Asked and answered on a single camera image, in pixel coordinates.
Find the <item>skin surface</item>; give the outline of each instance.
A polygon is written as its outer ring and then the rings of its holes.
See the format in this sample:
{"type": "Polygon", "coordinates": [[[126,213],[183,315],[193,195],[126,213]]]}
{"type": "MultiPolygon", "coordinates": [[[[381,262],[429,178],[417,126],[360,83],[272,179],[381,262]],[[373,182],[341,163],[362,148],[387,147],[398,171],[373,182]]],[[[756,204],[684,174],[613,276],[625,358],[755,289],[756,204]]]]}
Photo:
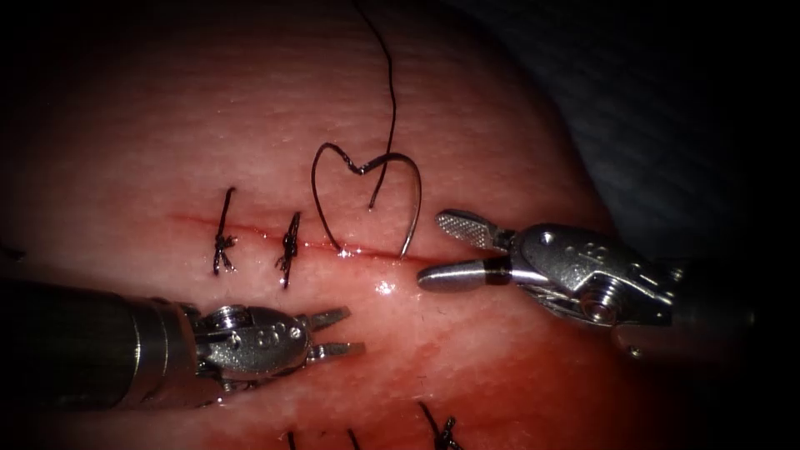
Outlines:
{"type": "Polygon", "coordinates": [[[484,255],[438,230],[444,208],[506,228],[613,228],[558,114],[498,47],[438,7],[365,10],[394,61],[392,150],[422,174],[402,261],[413,201],[402,164],[390,164],[368,212],[378,171],[356,177],[322,156],[321,202],[351,257],[337,255],[313,203],[319,146],[336,143],[360,165],[384,151],[390,124],[386,60],[349,2],[162,12],[120,42],[96,42],[99,56],[63,67],[7,126],[5,145],[24,151],[2,155],[2,238],[27,257],[3,261],[3,273],[204,312],[347,305],[352,317],[317,340],[367,344],[219,407],[42,417],[34,442],[284,449],[294,431],[297,448],[346,449],[352,428],[361,448],[433,448],[419,400],[440,427],[454,415],[470,450],[663,448],[691,431],[678,386],[626,360],[607,334],[555,318],[515,287],[417,288],[431,263],[484,255]],[[237,271],[214,277],[230,186],[237,271]],[[273,264],[295,211],[299,254],[283,291],[273,264]]]}

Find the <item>black suture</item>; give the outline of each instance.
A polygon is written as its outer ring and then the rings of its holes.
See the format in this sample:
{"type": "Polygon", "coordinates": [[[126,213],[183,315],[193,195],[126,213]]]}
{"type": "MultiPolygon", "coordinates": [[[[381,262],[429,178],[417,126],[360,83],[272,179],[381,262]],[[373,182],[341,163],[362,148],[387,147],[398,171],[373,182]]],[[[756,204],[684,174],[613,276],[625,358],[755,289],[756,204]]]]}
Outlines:
{"type": "Polygon", "coordinates": [[[417,403],[419,407],[422,408],[422,413],[425,414],[425,418],[427,418],[427,421],[431,424],[431,428],[433,429],[433,449],[448,450],[451,448],[452,450],[463,450],[463,448],[458,445],[458,442],[453,439],[453,427],[456,426],[456,418],[449,416],[444,423],[444,428],[440,432],[439,426],[436,424],[436,421],[433,420],[433,415],[428,409],[428,406],[423,402],[417,403]]]}
{"type": "Polygon", "coordinates": [[[422,186],[422,179],[419,175],[419,168],[417,164],[406,155],[401,153],[384,153],[383,155],[376,157],[370,162],[367,162],[361,167],[356,167],[353,163],[353,160],[342,150],[338,145],[325,142],[323,145],[320,146],[319,150],[317,150],[317,155],[314,157],[314,162],[311,165],[311,189],[314,194],[314,203],[317,205],[317,212],[319,213],[319,218],[322,220],[322,226],[325,228],[325,233],[327,233],[327,237],[331,240],[331,244],[337,249],[337,251],[342,251],[342,246],[336,242],[336,239],[333,238],[333,234],[331,233],[330,227],[328,227],[328,221],[325,220],[325,215],[323,214],[323,207],[319,203],[319,196],[317,194],[317,163],[319,162],[320,155],[323,154],[323,151],[326,149],[331,149],[334,152],[338,153],[342,160],[347,164],[347,168],[350,169],[350,172],[355,173],[356,175],[364,175],[369,173],[375,168],[382,166],[383,164],[388,163],[389,161],[401,161],[403,163],[408,164],[414,171],[414,177],[417,179],[416,183],[416,193],[417,193],[417,201],[414,203],[414,216],[411,220],[411,225],[408,228],[408,232],[406,233],[406,240],[402,245],[402,249],[400,251],[400,258],[403,258],[408,250],[408,245],[411,243],[411,239],[414,236],[414,230],[417,228],[417,220],[419,219],[419,209],[423,201],[423,186],[422,186]]]}
{"type": "Polygon", "coordinates": [[[25,258],[25,255],[26,255],[26,253],[23,252],[22,250],[17,250],[16,248],[6,247],[5,245],[3,245],[3,241],[2,240],[0,240],[0,251],[2,251],[2,254],[6,255],[7,258],[13,259],[17,263],[22,261],[23,258],[25,258]]]}
{"type": "MultiPolygon", "coordinates": [[[[386,62],[387,62],[387,69],[389,72],[389,96],[392,98],[392,125],[389,127],[389,139],[386,142],[386,153],[390,153],[392,151],[392,139],[394,138],[394,126],[398,120],[398,100],[394,95],[394,81],[393,81],[393,69],[392,69],[392,55],[389,54],[389,49],[386,47],[386,43],[383,41],[383,36],[369,20],[367,14],[361,9],[361,6],[358,4],[358,0],[352,0],[352,5],[356,8],[361,17],[364,18],[364,22],[372,30],[372,33],[375,34],[375,38],[377,38],[378,43],[381,44],[381,49],[383,50],[383,54],[386,55],[386,62]]],[[[383,164],[383,169],[381,169],[381,177],[377,180],[377,184],[375,185],[375,191],[372,192],[372,197],[369,199],[369,209],[372,209],[375,206],[375,199],[378,197],[378,191],[381,190],[381,185],[383,185],[383,177],[386,176],[386,169],[387,164],[383,164]]]]}
{"type": "Polygon", "coordinates": [[[219,260],[222,259],[222,264],[231,272],[236,272],[236,268],[231,264],[228,255],[225,254],[226,248],[231,248],[236,244],[236,238],[233,236],[224,237],[225,231],[225,217],[228,215],[228,206],[231,204],[231,194],[236,191],[235,187],[229,187],[225,192],[225,203],[222,205],[222,215],[219,218],[219,228],[217,235],[214,237],[214,275],[219,275],[219,260]]]}
{"type": "Polygon", "coordinates": [[[283,235],[283,255],[275,262],[275,267],[281,265],[283,271],[283,288],[289,287],[289,272],[292,270],[292,258],[298,255],[298,229],[300,228],[300,212],[295,212],[289,229],[283,235]]]}
{"type": "Polygon", "coordinates": [[[352,443],[352,450],[361,450],[361,447],[358,446],[358,440],[356,440],[356,433],[353,432],[352,428],[347,429],[347,435],[350,437],[350,442],[352,443]]]}

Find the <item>interrupted suture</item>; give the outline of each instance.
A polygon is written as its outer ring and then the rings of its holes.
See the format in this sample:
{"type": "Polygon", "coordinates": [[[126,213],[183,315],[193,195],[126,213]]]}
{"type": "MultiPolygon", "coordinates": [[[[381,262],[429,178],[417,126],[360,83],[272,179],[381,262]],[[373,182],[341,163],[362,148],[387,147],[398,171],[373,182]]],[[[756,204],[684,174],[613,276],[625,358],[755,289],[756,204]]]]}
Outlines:
{"type": "MultiPolygon", "coordinates": [[[[352,443],[353,450],[361,450],[361,448],[358,446],[358,441],[356,440],[356,433],[353,432],[352,428],[347,429],[347,435],[350,437],[350,443],[352,443]]],[[[298,450],[294,443],[294,432],[287,432],[286,438],[289,442],[289,450],[298,450]]]]}
{"type": "Polygon", "coordinates": [[[283,235],[283,255],[275,262],[275,267],[281,265],[283,272],[283,288],[289,287],[289,272],[292,270],[292,258],[298,255],[298,229],[300,228],[300,212],[295,212],[289,229],[283,235]]]}
{"type": "Polygon", "coordinates": [[[353,432],[352,428],[347,429],[347,435],[350,437],[350,442],[352,443],[352,450],[361,450],[361,447],[358,446],[358,440],[356,439],[356,433],[353,432]]]}
{"type": "Polygon", "coordinates": [[[449,448],[452,450],[463,450],[453,438],[453,427],[456,426],[455,417],[449,416],[444,423],[444,428],[442,428],[442,431],[439,431],[439,426],[436,424],[436,421],[433,420],[433,415],[430,410],[428,410],[428,406],[423,402],[419,402],[419,407],[422,408],[422,412],[425,414],[427,421],[431,424],[431,428],[433,429],[434,450],[448,450],[449,448]]]}
{"type": "Polygon", "coordinates": [[[347,168],[350,169],[350,172],[355,173],[356,175],[364,175],[366,173],[375,170],[376,168],[381,167],[382,165],[390,162],[390,161],[399,161],[401,163],[406,163],[414,173],[415,178],[415,192],[416,192],[416,201],[414,203],[414,213],[411,219],[411,224],[408,227],[408,232],[406,233],[405,241],[403,241],[402,249],[400,250],[400,258],[403,258],[408,251],[408,246],[411,244],[411,239],[414,236],[414,230],[417,228],[417,220],[419,219],[419,209],[423,201],[423,183],[422,179],[419,175],[419,168],[417,168],[417,164],[406,155],[401,153],[385,153],[379,157],[376,157],[370,162],[367,162],[361,167],[356,166],[350,157],[342,150],[338,145],[325,142],[320,148],[317,150],[317,155],[314,157],[314,163],[311,166],[311,189],[314,193],[314,203],[317,205],[317,212],[319,213],[319,218],[322,220],[322,226],[325,228],[325,233],[327,233],[327,237],[331,240],[331,244],[339,251],[342,251],[342,246],[336,242],[336,239],[333,237],[331,233],[331,229],[328,226],[328,221],[325,219],[325,215],[323,214],[323,207],[320,205],[319,202],[319,195],[317,193],[317,163],[319,162],[319,157],[323,154],[323,152],[327,149],[331,149],[336,152],[342,160],[347,164],[347,168]]]}
{"type": "Polygon", "coordinates": [[[236,268],[228,259],[225,250],[236,245],[236,238],[233,236],[223,236],[225,231],[225,217],[228,215],[228,206],[231,204],[231,194],[236,191],[235,187],[229,187],[225,192],[225,203],[222,205],[222,215],[219,218],[219,228],[217,229],[217,236],[214,237],[214,275],[219,275],[219,261],[222,260],[225,268],[231,272],[236,272],[236,268]]]}

